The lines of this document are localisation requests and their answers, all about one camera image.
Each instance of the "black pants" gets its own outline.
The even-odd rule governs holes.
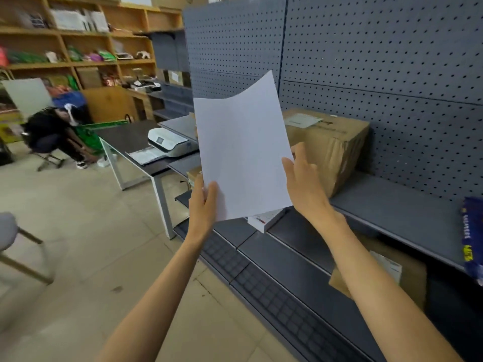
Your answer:
[[[67,137],[60,134],[50,134],[42,137],[31,148],[33,151],[39,153],[49,153],[55,149],[59,149],[64,154],[69,155],[74,161],[84,161],[84,157],[75,149]]]

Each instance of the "green basket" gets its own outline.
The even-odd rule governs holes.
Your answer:
[[[129,122],[126,120],[122,121],[112,121],[112,122],[105,122],[105,123],[94,123],[94,124],[84,124],[77,126],[75,131],[79,138],[82,140],[86,146],[90,147],[95,151],[96,154],[100,154],[104,152],[102,145],[100,143],[99,136],[96,134],[97,130],[103,128],[114,127],[117,125],[128,124]]]

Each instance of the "sneaker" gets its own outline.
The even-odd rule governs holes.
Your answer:
[[[78,169],[87,169],[88,167],[85,161],[76,161],[75,165],[77,166]]]

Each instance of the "tile floor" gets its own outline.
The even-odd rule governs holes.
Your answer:
[[[0,360],[91,361],[180,246],[168,240],[150,182],[119,190],[110,168],[37,173],[22,143],[0,167],[0,212],[45,241],[18,237],[6,253],[54,273],[50,286],[0,264]],[[140,175],[120,160],[124,179]],[[188,216],[174,198],[177,174],[163,185],[173,223]],[[201,262],[196,265],[158,359],[169,362],[285,362],[292,355]]]

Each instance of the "blue package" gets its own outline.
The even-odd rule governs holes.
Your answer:
[[[462,213],[465,268],[468,274],[483,286],[483,199],[466,197]]]

